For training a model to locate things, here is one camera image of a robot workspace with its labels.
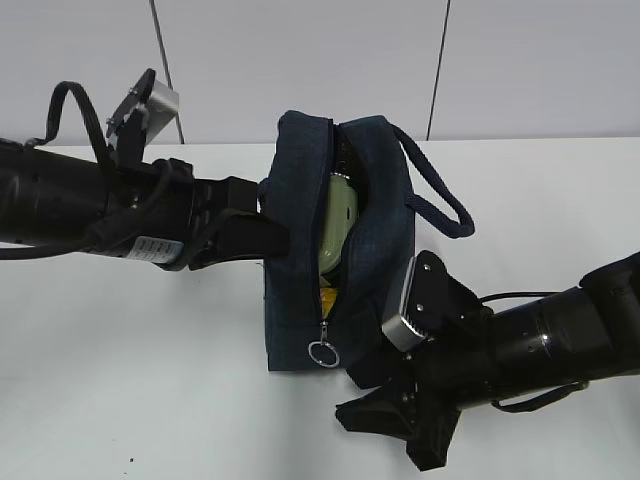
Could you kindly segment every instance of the white wall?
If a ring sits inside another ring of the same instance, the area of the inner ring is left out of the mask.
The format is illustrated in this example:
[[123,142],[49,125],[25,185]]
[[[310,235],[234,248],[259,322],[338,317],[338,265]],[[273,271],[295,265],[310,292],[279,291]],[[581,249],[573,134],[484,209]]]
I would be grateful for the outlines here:
[[[452,241],[417,221],[418,248],[479,294],[569,287],[638,250],[638,139],[423,148],[478,231]],[[148,156],[257,180],[272,153]],[[3,263],[0,478],[637,478],[637,378],[595,382],[533,414],[465,412],[449,466],[419,474],[402,442],[341,429],[334,405],[361,394],[344,375],[266,371],[261,277],[256,262],[196,273],[81,254]]]
[[[187,142],[272,142],[289,108],[425,138],[446,2],[156,0]],[[635,0],[452,0],[432,139],[635,135],[639,22]],[[0,136],[19,140],[60,80],[104,120],[162,70],[145,0],[4,0],[0,53]],[[87,144],[74,107],[57,143]]]

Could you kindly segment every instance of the zipper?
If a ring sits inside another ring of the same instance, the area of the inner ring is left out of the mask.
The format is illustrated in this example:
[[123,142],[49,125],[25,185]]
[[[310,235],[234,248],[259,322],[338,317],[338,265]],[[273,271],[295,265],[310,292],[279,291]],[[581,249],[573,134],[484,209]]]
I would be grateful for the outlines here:
[[318,197],[317,207],[313,214],[313,221],[311,223],[311,282],[312,282],[312,301],[313,310],[315,312],[315,318],[322,319],[322,305],[320,303],[320,271],[318,265],[318,250],[320,249],[320,236],[318,235],[319,228],[324,224],[324,217],[327,212],[327,196],[329,191],[329,177],[331,176],[331,169],[333,167],[333,159],[335,153],[334,147],[334,125],[333,120],[329,120],[329,135],[327,140],[327,157],[325,159],[325,169],[322,173],[320,184],[320,195]]
[[[354,172],[357,171],[358,174],[363,177],[363,178],[358,178],[354,180],[362,181],[365,184],[363,185],[362,188],[366,189],[366,199],[368,201],[368,197],[370,195],[371,189],[369,185],[369,178],[366,176],[366,170],[364,169],[362,160],[360,160],[360,157],[355,152],[355,149],[349,142],[348,137],[342,131],[342,129],[339,126],[336,126],[335,128],[339,132],[341,139],[345,142],[346,149],[350,150],[352,153],[348,159],[351,161],[351,164],[347,163],[346,168],[348,169],[349,173],[353,174]],[[360,201],[360,197],[362,196],[361,193],[362,192],[358,192],[358,201]],[[346,260],[349,258],[349,252],[351,250],[351,240],[353,238],[353,235],[357,232],[358,227],[361,224],[362,216],[366,214],[366,209],[367,209],[366,205],[364,206],[364,209],[360,207],[360,204],[358,205],[358,210],[360,211],[360,214],[358,215],[358,219],[355,221],[353,227],[351,227],[351,230],[349,230],[349,233],[347,234],[347,237],[345,238],[344,243],[342,245],[342,251],[340,253],[340,267],[339,267],[340,283],[338,285],[338,293],[336,296],[336,301],[333,304],[333,307],[331,308],[329,315],[327,315],[327,318],[324,319],[324,321],[327,322],[329,325],[331,325],[334,317],[336,316],[336,313],[340,309],[340,306],[342,305],[344,298],[347,294],[348,278],[349,278],[349,262],[343,261],[342,259]]]

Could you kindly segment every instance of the yellow item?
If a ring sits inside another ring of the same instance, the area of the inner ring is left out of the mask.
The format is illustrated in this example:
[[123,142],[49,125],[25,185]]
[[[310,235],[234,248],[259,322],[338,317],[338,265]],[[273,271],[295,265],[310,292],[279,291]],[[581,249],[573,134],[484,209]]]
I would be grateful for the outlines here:
[[325,319],[329,316],[329,312],[333,308],[333,304],[336,303],[336,297],[338,296],[338,289],[336,288],[321,288],[320,300],[322,302],[322,318]]

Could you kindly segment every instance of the metal ring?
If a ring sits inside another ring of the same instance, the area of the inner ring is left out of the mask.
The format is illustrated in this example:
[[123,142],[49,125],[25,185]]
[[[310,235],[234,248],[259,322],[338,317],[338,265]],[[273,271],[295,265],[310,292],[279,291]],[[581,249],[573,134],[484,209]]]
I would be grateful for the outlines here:
[[[316,357],[313,354],[313,349],[314,347],[325,347],[328,348],[329,351],[333,354],[333,356],[335,357],[333,363],[328,363],[325,362],[324,360],[320,360],[318,357]],[[340,363],[340,354],[338,353],[338,350],[336,350],[336,347],[334,347],[333,345],[331,345],[329,342],[327,342],[326,340],[316,340],[315,342],[311,342],[308,346],[307,346],[307,352],[309,353],[309,356],[311,357],[311,360],[313,360],[314,362],[316,362],[318,365],[320,365],[321,367],[324,368],[335,368],[338,366],[338,364]]]

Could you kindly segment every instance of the light green object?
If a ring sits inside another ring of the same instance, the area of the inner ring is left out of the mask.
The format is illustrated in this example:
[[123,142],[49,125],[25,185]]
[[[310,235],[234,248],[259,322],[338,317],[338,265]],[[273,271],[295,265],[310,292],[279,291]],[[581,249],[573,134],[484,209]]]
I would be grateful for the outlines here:
[[340,263],[342,245],[358,218],[358,196],[347,178],[332,174],[329,178],[327,215],[318,254],[320,275],[335,269]]

